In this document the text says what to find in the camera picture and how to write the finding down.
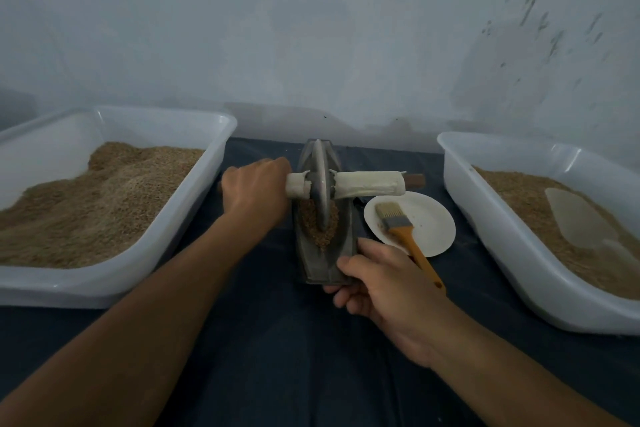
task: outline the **dark blue tablecloth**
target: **dark blue tablecloth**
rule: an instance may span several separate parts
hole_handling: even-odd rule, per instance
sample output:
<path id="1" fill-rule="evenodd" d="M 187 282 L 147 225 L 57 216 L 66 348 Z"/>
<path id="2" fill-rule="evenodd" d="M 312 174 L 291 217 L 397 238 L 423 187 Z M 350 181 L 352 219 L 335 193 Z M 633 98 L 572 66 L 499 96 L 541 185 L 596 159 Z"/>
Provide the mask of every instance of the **dark blue tablecloth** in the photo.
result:
<path id="1" fill-rule="evenodd" d="M 231 139 L 222 169 L 284 155 L 301 144 Z M 640 338 L 563 332 L 513 292 L 444 189 L 443 157 L 337 148 L 346 170 L 423 172 L 421 192 L 456 221 L 453 246 L 431 261 L 451 299 L 613 414 L 640 425 Z M 212 190 L 179 249 L 220 215 Z M 481 422 L 435 374 L 407 361 L 367 320 L 336 310 L 298 281 L 291 222 L 236 269 L 214 305 L 159 425 L 428 426 Z M 0 398 L 100 311 L 0 308 Z"/>

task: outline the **brush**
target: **brush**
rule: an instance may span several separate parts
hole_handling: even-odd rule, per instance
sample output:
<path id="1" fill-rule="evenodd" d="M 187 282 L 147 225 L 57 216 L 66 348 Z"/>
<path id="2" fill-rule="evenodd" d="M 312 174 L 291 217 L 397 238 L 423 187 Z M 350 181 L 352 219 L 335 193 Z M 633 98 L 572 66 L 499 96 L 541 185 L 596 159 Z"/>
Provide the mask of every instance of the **brush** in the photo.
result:
<path id="1" fill-rule="evenodd" d="M 407 215 L 402 211 L 400 204 L 394 201 L 378 203 L 376 204 L 376 214 L 378 214 L 378 217 L 382 220 L 388 233 L 400 240 L 402 245 L 409 250 L 409 253 L 411 253 L 413 259 L 422 271 L 433 280 L 436 287 L 446 294 L 447 289 L 444 287 L 442 280 L 433 267 L 431 267 L 431 264 L 422 254 L 422 250 L 420 250 L 420 247 L 413 239 L 413 225 L 411 220 L 409 220 Z"/>

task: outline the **brown grain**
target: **brown grain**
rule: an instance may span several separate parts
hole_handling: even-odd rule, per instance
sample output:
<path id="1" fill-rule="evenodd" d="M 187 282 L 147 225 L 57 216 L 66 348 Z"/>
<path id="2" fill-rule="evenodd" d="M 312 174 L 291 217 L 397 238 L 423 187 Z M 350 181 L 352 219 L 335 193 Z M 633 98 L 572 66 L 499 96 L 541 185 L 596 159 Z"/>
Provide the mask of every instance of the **brown grain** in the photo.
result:
<path id="1" fill-rule="evenodd" d="M 540 241 L 565 267 L 592 286 L 627 299 L 640 300 L 640 277 L 622 261 L 604 262 L 596 252 L 578 248 L 564 239 L 545 194 L 546 188 L 571 191 L 583 197 L 618 232 L 618 239 L 629 252 L 640 258 L 640 241 L 629 233 L 607 210 L 588 196 L 555 180 L 521 172 L 475 170 L 513 209 Z"/>
<path id="2" fill-rule="evenodd" d="M 329 215 L 329 226 L 326 230 L 322 231 L 317 226 L 317 211 L 314 200 L 301 199 L 298 202 L 298 210 L 300 212 L 300 219 L 302 220 L 302 227 L 320 250 L 326 250 L 338 229 L 338 220 L 340 218 L 338 206 L 335 205 L 333 200 L 330 203 L 331 210 Z"/>
<path id="3" fill-rule="evenodd" d="M 0 264 L 73 269 L 124 252 L 202 153 L 107 142 L 80 176 L 30 187 L 0 211 Z"/>

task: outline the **round plate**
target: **round plate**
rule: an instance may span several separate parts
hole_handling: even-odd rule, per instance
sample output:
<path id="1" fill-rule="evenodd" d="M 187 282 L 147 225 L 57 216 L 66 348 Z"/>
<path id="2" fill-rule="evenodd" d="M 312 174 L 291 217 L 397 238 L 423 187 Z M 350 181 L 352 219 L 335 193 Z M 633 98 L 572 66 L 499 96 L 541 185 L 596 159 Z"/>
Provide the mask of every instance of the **round plate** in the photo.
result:
<path id="1" fill-rule="evenodd" d="M 425 257 L 434 257 L 449 248 L 456 238 L 456 223 L 447 209 L 432 197 L 407 191 L 403 196 L 376 196 L 364 208 L 364 220 L 373 234 L 387 245 L 398 247 L 409 255 L 406 248 L 384 231 L 376 213 L 376 204 L 395 201 L 413 224 L 413 239 Z"/>

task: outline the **white plastic tray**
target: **white plastic tray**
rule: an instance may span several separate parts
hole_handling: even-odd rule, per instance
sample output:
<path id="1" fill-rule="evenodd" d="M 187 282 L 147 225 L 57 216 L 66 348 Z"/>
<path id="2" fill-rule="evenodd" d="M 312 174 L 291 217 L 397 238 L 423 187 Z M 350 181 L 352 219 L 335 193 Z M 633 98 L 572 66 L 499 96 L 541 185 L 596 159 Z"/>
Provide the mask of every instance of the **white plastic tray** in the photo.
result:
<path id="1" fill-rule="evenodd" d="M 581 191 L 640 237 L 640 176 L 586 150 L 553 142 L 445 132 L 444 182 L 520 297 L 566 330 L 640 335 L 640 301 L 591 286 L 561 264 L 474 171 L 546 176 Z"/>
<path id="2" fill-rule="evenodd" d="M 35 184 L 73 178 L 108 141 L 206 149 L 147 231 L 128 250 L 79 269 L 0 266 L 0 305 L 101 309 L 156 267 L 196 200 L 218 173 L 237 125 L 216 112 L 143 107 L 69 110 L 0 132 L 0 209 Z"/>

